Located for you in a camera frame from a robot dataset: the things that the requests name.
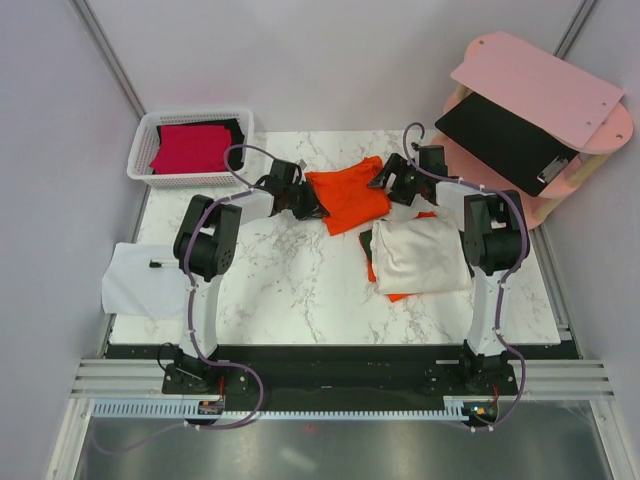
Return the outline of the orange t shirt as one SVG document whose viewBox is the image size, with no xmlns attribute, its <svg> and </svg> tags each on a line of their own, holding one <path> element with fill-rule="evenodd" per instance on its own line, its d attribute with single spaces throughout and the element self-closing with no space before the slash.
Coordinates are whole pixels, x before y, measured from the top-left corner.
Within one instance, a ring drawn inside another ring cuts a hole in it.
<svg viewBox="0 0 640 480">
<path fill-rule="evenodd" d="M 368 186 L 382 168 L 382 159 L 374 156 L 340 171 L 306 175 L 328 212 L 323 222 L 331 236 L 343 234 L 390 212 L 391 202 L 385 192 Z"/>
</svg>

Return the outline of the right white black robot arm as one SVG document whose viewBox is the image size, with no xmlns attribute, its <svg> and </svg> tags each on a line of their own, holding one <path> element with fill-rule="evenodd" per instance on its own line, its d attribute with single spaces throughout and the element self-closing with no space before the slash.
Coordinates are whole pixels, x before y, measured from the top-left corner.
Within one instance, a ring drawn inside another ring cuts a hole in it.
<svg viewBox="0 0 640 480">
<path fill-rule="evenodd" d="M 392 154 L 367 187 L 388 190 L 391 201 L 406 206 L 421 196 L 457 215 L 464 256 L 474 272 L 473 317 L 466 349 L 476 358 L 500 356 L 508 349 L 502 335 L 502 313 L 509 281 L 530 251 L 519 193 L 450 176 L 441 145 L 419 146 L 415 159 Z"/>
</svg>

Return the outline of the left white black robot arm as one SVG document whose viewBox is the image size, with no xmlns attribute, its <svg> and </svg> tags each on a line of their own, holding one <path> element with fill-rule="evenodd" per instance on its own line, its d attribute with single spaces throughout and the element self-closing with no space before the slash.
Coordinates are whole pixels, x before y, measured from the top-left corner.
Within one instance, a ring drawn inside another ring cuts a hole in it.
<svg viewBox="0 0 640 480">
<path fill-rule="evenodd" d="M 218 367 L 204 359 L 219 346 L 219 292 L 235 257 L 240 228 L 285 210 L 299 221 L 328 216 L 302 167 L 279 159 L 246 190 L 219 199 L 196 195 L 187 207 L 173 255 L 188 280 L 186 326 L 179 348 L 197 359 L 187 366 L 184 379 L 198 393 L 211 392 L 219 382 Z"/>
</svg>

